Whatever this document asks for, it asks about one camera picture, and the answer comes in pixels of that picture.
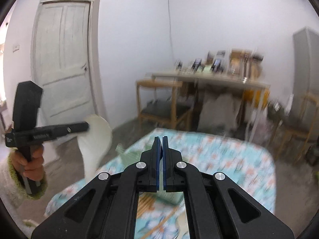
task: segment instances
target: green fuzzy cuff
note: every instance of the green fuzzy cuff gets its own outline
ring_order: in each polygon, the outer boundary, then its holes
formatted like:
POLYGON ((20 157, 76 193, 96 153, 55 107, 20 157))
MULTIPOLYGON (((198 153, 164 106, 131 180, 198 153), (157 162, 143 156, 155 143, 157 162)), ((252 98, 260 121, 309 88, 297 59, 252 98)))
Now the green fuzzy cuff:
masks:
POLYGON ((8 165, 9 165, 10 177, 14 181, 15 185, 17 186, 17 188, 18 188, 18 190, 19 190, 19 192, 21 194, 23 194, 27 199, 33 199, 33 200, 37 200, 37 199, 41 198, 44 195, 44 193, 45 193, 45 191, 47 189, 47 178, 46 178, 45 174, 44 174, 43 179, 40 181, 41 185, 40 185, 39 192, 37 194, 35 194, 35 195, 29 195, 29 194, 27 194, 25 188, 20 183, 20 181, 18 179, 18 176, 17 176, 17 173, 16 173, 16 170, 15 170, 15 168, 12 165, 10 157, 8 157, 8 165))

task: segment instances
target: silver screw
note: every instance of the silver screw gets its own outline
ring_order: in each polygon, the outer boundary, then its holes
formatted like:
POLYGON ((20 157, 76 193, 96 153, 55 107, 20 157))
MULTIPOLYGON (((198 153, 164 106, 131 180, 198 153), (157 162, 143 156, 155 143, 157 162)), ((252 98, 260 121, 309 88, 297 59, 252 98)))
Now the silver screw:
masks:
POLYGON ((178 162, 178 163, 176 164, 176 166, 177 166, 178 168, 185 168, 185 167, 186 167, 186 163, 184 163, 184 162, 178 162))
POLYGON ((138 162, 138 163, 136 164, 136 167, 139 168, 139 169, 143 169, 143 168, 146 167, 146 163, 144 163, 144 162, 138 162))
POLYGON ((106 172, 101 172, 99 175, 98 175, 98 178, 102 181, 105 181, 108 179, 108 174, 106 172))
POLYGON ((218 172, 215 174, 215 178, 222 181, 223 179, 225 179, 225 175, 222 172, 218 172))

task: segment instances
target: light switch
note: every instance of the light switch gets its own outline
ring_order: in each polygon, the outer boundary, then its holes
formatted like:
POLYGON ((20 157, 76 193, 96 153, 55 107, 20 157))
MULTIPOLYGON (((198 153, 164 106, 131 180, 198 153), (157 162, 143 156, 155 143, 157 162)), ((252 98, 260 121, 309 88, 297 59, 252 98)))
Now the light switch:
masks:
POLYGON ((19 49, 20 49, 20 45, 19 45, 19 44, 13 45, 12 52, 15 52, 15 51, 17 51, 17 50, 19 50, 19 49))

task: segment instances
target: wooden chair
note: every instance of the wooden chair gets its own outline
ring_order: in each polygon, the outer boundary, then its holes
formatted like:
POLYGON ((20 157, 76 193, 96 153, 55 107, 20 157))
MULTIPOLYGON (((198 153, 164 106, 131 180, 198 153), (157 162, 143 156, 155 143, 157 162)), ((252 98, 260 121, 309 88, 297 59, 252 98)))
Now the wooden chair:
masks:
POLYGON ((168 124, 170 128, 176 129, 181 122, 185 122, 186 131, 190 130, 192 110, 190 107, 176 103, 176 90, 182 87, 180 81, 156 81, 156 80, 139 80, 136 82, 136 97, 138 107, 138 121, 140 126, 143 119, 153 120, 161 124, 168 124), (140 87, 144 88, 171 88, 172 101, 160 101, 149 103, 144 109, 141 109, 140 87))
MULTIPOLYGON (((301 148, 301 151, 299 152, 299 154, 296 158, 295 163, 300 160, 300 158, 303 156, 303 153, 306 149, 307 142, 310 138, 310 135, 311 135, 311 132, 312 132, 312 129, 313 129, 313 126, 315 124, 316 117, 317 117, 318 108, 319 108, 319 98, 310 92, 307 92, 304 96, 302 96, 302 98, 303 98, 303 101, 301 104, 299 117, 289 115, 287 117, 283 117, 283 119, 282 119, 283 127, 285 129, 285 134, 284 134, 284 137, 282 139, 281 145, 278 149, 276 159, 278 159, 279 155, 281 154, 281 151, 282 151, 285 143, 287 142, 289 136, 290 136, 290 140, 292 138, 296 138, 296 137, 300 137, 300 138, 305 140, 304 144, 301 148), (308 102, 314 104, 314 106, 315 106, 315 114, 312 118, 310 127, 307 127, 306 125, 304 125, 302 123, 308 102)), ((275 128, 273 131, 273 134, 272 134, 272 137, 271 137, 269 144, 272 142, 273 138, 275 137, 276 129, 277 128, 275 128)))

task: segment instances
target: black handle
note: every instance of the black handle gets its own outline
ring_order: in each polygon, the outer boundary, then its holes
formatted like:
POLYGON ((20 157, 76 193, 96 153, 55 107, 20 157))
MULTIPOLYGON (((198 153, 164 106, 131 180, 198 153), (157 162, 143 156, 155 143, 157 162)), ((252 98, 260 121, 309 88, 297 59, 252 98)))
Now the black handle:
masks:
MULTIPOLYGON (((29 146, 19 147, 18 151, 25 157, 28 162, 32 161, 31 149, 29 146)), ((39 192, 39 187, 37 186, 37 182, 30 180, 22 175, 26 192, 28 194, 36 194, 39 192)))

